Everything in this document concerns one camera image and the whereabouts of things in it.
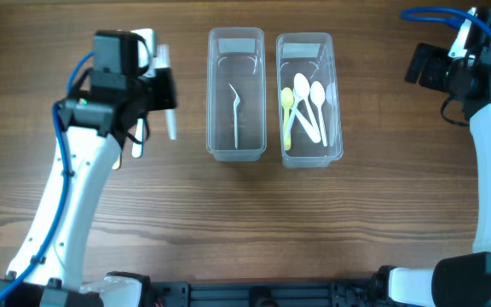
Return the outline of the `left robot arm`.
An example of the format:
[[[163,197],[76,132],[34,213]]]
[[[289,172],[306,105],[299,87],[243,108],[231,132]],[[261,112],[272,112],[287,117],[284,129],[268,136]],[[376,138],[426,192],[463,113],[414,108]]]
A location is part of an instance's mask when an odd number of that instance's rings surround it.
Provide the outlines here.
[[[169,48],[150,28],[100,30],[66,96],[52,107],[55,157],[32,226],[6,275],[0,306],[154,306],[146,275],[111,272],[83,281],[86,241],[103,187],[126,142],[143,145],[147,116],[165,111],[176,138]]]

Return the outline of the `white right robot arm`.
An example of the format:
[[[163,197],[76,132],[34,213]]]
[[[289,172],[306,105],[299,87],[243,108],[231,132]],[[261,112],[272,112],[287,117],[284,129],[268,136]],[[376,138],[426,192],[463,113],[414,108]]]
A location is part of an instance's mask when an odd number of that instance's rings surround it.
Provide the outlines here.
[[[458,31],[449,50],[419,44],[406,80],[463,103],[461,126],[470,130],[477,157],[477,231],[471,254],[443,259],[432,269],[383,267],[368,295],[416,306],[491,306],[491,8],[417,7],[401,18]]]

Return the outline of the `clear bent plastic fork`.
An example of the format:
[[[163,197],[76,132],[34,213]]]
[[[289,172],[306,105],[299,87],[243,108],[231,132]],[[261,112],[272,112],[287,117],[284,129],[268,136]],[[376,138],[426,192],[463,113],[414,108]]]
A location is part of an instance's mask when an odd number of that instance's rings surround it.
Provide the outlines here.
[[[233,85],[229,84],[230,89],[234,92],[234,101],[233,101],[233,116],[234,116],[234,147],[238,148],[239,146],[239,120],[238,120],[238,106],[240,104],[240,96],[237,93],[236,89]]]

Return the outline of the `broad white plastic spoon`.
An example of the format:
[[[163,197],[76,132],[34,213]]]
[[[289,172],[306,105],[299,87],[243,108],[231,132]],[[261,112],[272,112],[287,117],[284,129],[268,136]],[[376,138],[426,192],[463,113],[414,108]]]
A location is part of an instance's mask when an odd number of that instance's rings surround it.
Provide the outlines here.
[[[301,123],[310,140],[313,143],[319,143],[321,141],[321,136],[318,130],[302,115],[298,109],[296,110],[296,118]]]

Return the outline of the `yellow plastic spoon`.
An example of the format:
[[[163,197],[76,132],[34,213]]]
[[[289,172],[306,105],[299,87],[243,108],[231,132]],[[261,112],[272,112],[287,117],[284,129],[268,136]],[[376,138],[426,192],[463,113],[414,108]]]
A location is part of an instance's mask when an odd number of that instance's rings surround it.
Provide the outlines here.
[[[289,136],[286,136],[286,129],[289,124],[290,111],[294,104],[293,92],[289,87],[285,87],[281,91],[281,106],[283,108],[283,137],[284,137],[284,149],[287,151],[292,146],[292,141]]]

